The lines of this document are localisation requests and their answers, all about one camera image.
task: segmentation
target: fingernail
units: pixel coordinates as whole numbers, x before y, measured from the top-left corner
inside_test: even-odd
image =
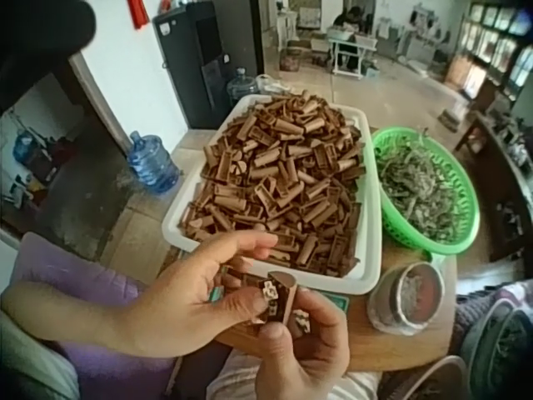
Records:
[[[253,298],[253,309],[257,313],[262,313],[265,311],[268,307],[267,300],[263,297],[263,293],[259,292],[254,298]]]
[[[261,328],[261,336],[265,339],[279,339],[283,334],[283,326],[279,323],[268,323]]]

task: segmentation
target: tiled floor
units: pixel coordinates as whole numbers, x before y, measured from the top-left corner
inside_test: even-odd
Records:
[[[336,77],[324,68],[302,65],[299,72],[279,72],[277,55],[266,52],[266,72],[297,91],[307,89],[327,101],[360,108],[372,127],[407,126],[428,128],[429,134],[452,149],[461,138],[460,133],[445,129],[436,117],[445,108],[456,113],[466,112],[466,100],[448,87],[388,60],[378,60],[380,77],[357,81],[350,77]],[[212,132],[186,135],[172,158],[187,174],[190,160],[209,141]],[[132,197],[119,219],[113,238],[108,243],[102,263],[145,283],[150,283],[170,248],[162,237],[161,222],[170,206],[173,193],[155,198],[147,193]],[[464,254],[458,256],[459,293],[468,293],[514,280],[520,267],[511,262],[488,263],[489,239],[482,222],[480,235]]]

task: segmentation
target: plastic bottle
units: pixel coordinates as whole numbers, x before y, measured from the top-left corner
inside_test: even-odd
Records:
[[[141,137],[135,131],[130,135],[132,149],[127,162],[139,181],[152,193],[161,194],[170,190],[179,178],[179,170],[158,136]]]
[[[232,106],[235,106],[241,98],[244,98],[248,94],[259,93],[256,79],[254,77],[247,77],[246,73],[247,70],[245,68],[237,68],[237,77],[227,84],[227,92],[232,100]]]

